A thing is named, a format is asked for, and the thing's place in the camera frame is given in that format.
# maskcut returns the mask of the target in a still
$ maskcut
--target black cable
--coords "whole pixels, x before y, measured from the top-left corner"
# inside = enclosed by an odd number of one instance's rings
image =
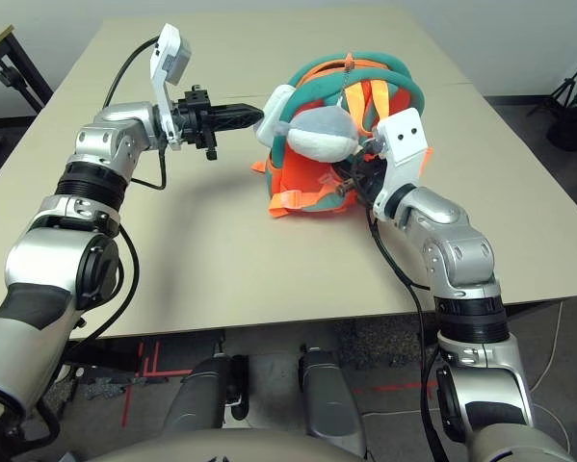
[[[148,188],[151,188],[153,190],[157,190],[157,191],[161,191],[163,189],[166,188],[166,148],[168,146],[168,140],[166,139],[166,134],[164,132],[162,132],[162,135],[160,135],[160,140],[159,142],[159,146],[158,146],[158,150],[157,150],[157,155],[158,155],[158,159],[160,161],[160,184],[159,185],[154,185],[152,183],[148,183],[145,180],[139,180],[138,178],[132,178],[132,183],[137,183],[139,185],[143,185],[146,186]]]
[[[425,430],[425,436],[427,437],[428,444],[430,445],[430,451],[432,452],[433,460],[435,462],[449,462],[449,459],[442,447],[442,443],[440,442],[440,438],[438,437],[435,428],[433,427],[432,423],[432,416],[430,414],[430,408],[428,403],[427,397],[427,382],[430,376],[430,372],[432,370],[433,361],[435,360],[438,352],[439,347],[436,347],[436,350],[432,357],[428,360],[427,358],[427,351],[425,348],[425,321],[423,319],[423,307],[421,306],[421,301],[419,300],[418,296],[416,296],[416,292],[414,292],[414,288],[417,289],[425,289],[428,290],[429,287],[423,286],[421,284],[416,284],[409,276],[399,267],[397,262],[393,259],[391,254],[389,253],[388,249],[382,242],[380,238],[380,230],[378,229],[378,221],[376,219],[372,220],[370,216],[370,209],[365,209],[365,216],[367,218],[367,224],[369,225],[370,232],[372,234],[372,238],[374,238],[374,242],[378,247],[378,250],[384,257],[384,260],[388,265],[393,269],[393,272],[397,275],[397,277],[402,281],[410,296],[412,297],[412,301],[414,301],[414,305],[416,306],[416,313],[419,319],[419,347],[421,352],[421,394],[420,394],[420,408],[421,408],[421,421],[423,422],[423,428]]]
[[[125,71],[127,70],[127,68],[138,57],[138,55],[140,55],[141,53],[143,53],[146,50],[146,48],[155,44],[155,42],[157,42],[157,39],[159,37],[160,36],[155,36],[154,38],[150,38],[149,40],[147,40],[145,43],[143,43],[138,48],[136,48],[132,52],[132,54],[127,58],[127,60],[125,60],[125,63],[123,63],[123,65],[121,66],[121,69],[118,70],[117,75],[115,76],[115,80],[113,80],[113,84],[111,85],[111,87],[108,90],[108,94],[106,95],[106,99],[104,100],[104,105],[102,106],[102,109],[107,108],[111,104],[111,100],[113,99],[113,96],[115,95],[115,90],[117,89],[118,83],[121,81],[121,78],[123,77],[123,74],[125,74]]]
[[[378,219],[372,220],[370,216],[370,209],[365,209],[365,217],[367,218],[367,224],[369,225],[369,230],[372,234],[372,238],[374,238],[374,242],[378,247],[378,250],[386,260],[386,263],[393,269],[395,275],[397,275],[398,279],[404,284],[405,286],[412,286],[416,289],[422,289],[424,291],[428,291],[430,288],[428,286],[424,286],[422,284],[417,284],[414,282],[410,277],[400,268],[397,264],[393,256],[390,254],[384,243],[382,242],[382,238],[380,237],[380,230],[378,229]]]
[[[121,68],[118,70],[117,75],[115,76],[115,80],[113,80],[111,87],[108,89],[108,93],[106,94],[106,99],[104,99],[104,104],[102,105],[102,109],[107,108],[111,104],[111,101],[113,100],[113,96],[115,95],[115,91],[117,90],[118,84],[121,81],[121,79],[123,78],[123,75],[125,75],[125,71],[127,70],[127,68],[149,46],[157,43],[157,40],[159,37],[160,36],[155,36],[155,37],[147,40],[145,43],[141,44],[138,48],[136,48],[132,52],[132,54],[127,58],[127,60],[125,60],[125,63],[123,63]],[[167,146],[168,146],[168,141],[166,139],[166,134],[164,132],[162,132],[162,134],[160,136],[160,140],[159,140],[158,151],[157,151],[158,159],[160,162],[160,177],[161,177],[160,185],[154,185],[154,184],[149,183],[145,180],[139,180],[138,178],[132,178],[132,183],[146,186],[147,188],[151,188],[151,189],[156,190],[156,191],[161,191],[161,190],[166,188],[166,176],[167,175],[166,175],[166,157],[165,157],[165,154],[166,154],[166,147]]]
[[[72,354],[83,347],[87,346],[93,340],[97,339],[100,335],[102,335],[106,329],[108,329],[113,323],[123,314],[125,309],[129,306],[134,298],[134,294],[136,293],[136,289],[138,288],[138,282],[141,277],[141,266],[138,260],[138,253],[136,252],[136,247],[134,243],[132,243],[132,239],[129,237],[123,225],[119,226],[119,232],[123,237],[123,240],[127,244],[127,248],[130,250],[130,254],[132,255],[132,266],[134,267],[133,275],[132,275],[132,284],[130,285],[130,290],[128,291],[127,295],[125,296],[125,300],[121,303],[119,308],[117,308],[116,312],[106,320],[102,325],[100,325],[97,329],[93,331],[93,333],[87,337],[85,340],[82,340],[78,344],[74,345],[72,348],[69,349],[67,352],[68,357],[73,357]]]

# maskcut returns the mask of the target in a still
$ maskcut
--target white plush toy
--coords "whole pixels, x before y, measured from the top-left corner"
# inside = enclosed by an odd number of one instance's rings
[[[353,118],[340,106],[325,106],[297,114],[286,134],[288,145],[318,162],[340,162],[358,148]]]

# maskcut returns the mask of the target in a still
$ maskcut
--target orange backpack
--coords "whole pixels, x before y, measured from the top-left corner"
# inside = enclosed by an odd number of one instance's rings
[[[372,137],[380,119],[409,107],[422,114],[424,108],[423,93],[406,66],[384,53],[323,57],[304,66],[289,85],[294,91],[281,109],[279,123],[289,123],[313,108],[341,105],[354,120],[360,143]],[[266,163],[256,163],[252,168],[266,175],[273,217],[292,212],[344,211],[356,201],[354,191],[336,192],[342,179],[333,164],[304,157],[288,145],[281,133],[273,137]]]

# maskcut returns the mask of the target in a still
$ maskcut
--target tabletop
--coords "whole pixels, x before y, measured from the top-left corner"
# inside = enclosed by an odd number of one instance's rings
[[[577,295],[576,205],[411,16],[371,7],[367,21],[356,17],[362,10],[341,8],[105,21],[0,172],[0,302],[8,250],[54,191],[77,131],[92,121],[129,53],[167,21],[193,49],[170,89],[174,99],[200,84],[214,104],[261,108],[276,85],[317,57],[376,49],[401,58],[425,93],[423,123],[435,149],[422,182],[464,207],[491,241],[503,300]],[[147,55],[113,102],[140,100],[154,101]],[[250,129],[219,133],[218,144],[215,162],[191,146],[168,152],[165,191],[128,188],[120,213],[139,252],[141,283],[105,336],[413,311],[362,209],[272,219],[264,178],[249,169],[267,148]],[[156,163],[154,153],[143,154],[136,176],[156,181]],[[425,282],[418,252],[390,226],[381,232],[405,271]],[[85,315],[87,326],[73,336],[104,322],[125,292]]]

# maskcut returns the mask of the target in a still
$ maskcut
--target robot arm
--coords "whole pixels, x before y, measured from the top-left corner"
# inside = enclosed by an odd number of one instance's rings
[[[446,365],[436,375],[445,433],[466,444],[474,462],[573,460],[533,427],[489,241],[460,206],[417,186],[428,152],[418,113],[406,110],[381,121],[377,139],[386,172],[374,215],[392,221],[421,253],[438,313]]]
[[[46,418],[40,399],[72,329],[112,294],[119,209],[140,155],[165,148],[167,141],[173,148],[195,143],[215,158],[216,131],[245,128],[262,116],[246,104],[211,106],[198,87],[169,101],[165,81],[178,82],[189,56],[189,47],[167,24],[151,60],[154,87],[162,89],[158,106],[110,106],[85,125],[55,192],[41,202],[10,251],[8,293],[0,306],[0,448],[6,449],[0,457],[9,460],[50,442],[20,441],[6,433],[36,406]]]

